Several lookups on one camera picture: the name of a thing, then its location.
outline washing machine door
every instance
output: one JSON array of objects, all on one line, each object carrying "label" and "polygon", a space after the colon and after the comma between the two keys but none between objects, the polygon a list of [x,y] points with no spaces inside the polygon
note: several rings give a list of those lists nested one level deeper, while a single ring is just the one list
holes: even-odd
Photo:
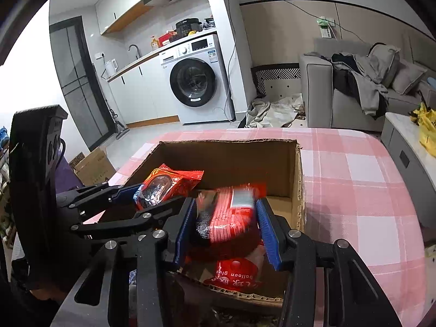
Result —
[{"label": "washing machine door", "polygon": [[186,58],[175,64],[169,83],[176,98],[189,107],[208,103],[217,88],[216,76],[210,65],[194,58]]}]

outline glass door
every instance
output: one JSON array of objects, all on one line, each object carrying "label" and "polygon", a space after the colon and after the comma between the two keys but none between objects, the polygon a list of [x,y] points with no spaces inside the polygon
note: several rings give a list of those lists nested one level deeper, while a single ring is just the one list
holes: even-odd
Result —
[{"label": "glass door", "polygon": [[68,109],[92,151],[116,128],[92,67],[81,16],[50,25],[50,42]]},{"label": "glass door", "polygon": [[210,65],[191,58],[174,65],[169,84],[174,96],[189,107],[200,107],[208,103],[217,88],[216,76]]}]

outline black pot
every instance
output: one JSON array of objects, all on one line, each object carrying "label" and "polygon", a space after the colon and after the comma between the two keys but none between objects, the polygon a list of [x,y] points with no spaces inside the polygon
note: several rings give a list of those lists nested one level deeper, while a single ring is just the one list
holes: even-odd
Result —
[{"label": "black pot", "polygon": [[180,36],[180,38],[183,38],[191,31],[201,32],[203,30],[203,25],[198,18],[187,18],[176,23],[176,30],[177,35]]}]

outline washing machine control panel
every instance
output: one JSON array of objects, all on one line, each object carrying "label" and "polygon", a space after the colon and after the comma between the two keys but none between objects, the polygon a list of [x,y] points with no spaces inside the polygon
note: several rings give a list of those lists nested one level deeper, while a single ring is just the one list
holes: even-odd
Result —
[{"label": "washing machine control panel", "polygon": [[173,48],[170,48],[168,50],[165,50],[164,52],[160,53],[160,59],[161,64],[165,64],[169,61],[186,57],[190,54],[197,53],[199,50],[203,49],[214,49],[215,48],[215,42],[214,42],[214,34],[210,34],[205,37],[200,37],[198,39],[194,39],[193,41],[186,42],[180,45],[177,45]]}]

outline floor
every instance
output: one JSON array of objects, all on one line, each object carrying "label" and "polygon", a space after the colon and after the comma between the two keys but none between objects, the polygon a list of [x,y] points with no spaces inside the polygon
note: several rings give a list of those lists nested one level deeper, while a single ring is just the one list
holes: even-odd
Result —
[{"label": "floor", "polygon": [[[119,168],[146,142],[153,140],[159,135],[168,132],[179,131],[204,131],[213,129],[237,128],[239,123],[210,122],[182,125],[180,122],[149,125],[140,128],[130,129],[121,139],[116,140],[115,136],[109,138],[100,148],[106,152],[110,162],[116,170]],[[307,127],[306,121],[295,120],[292,127]]]}]

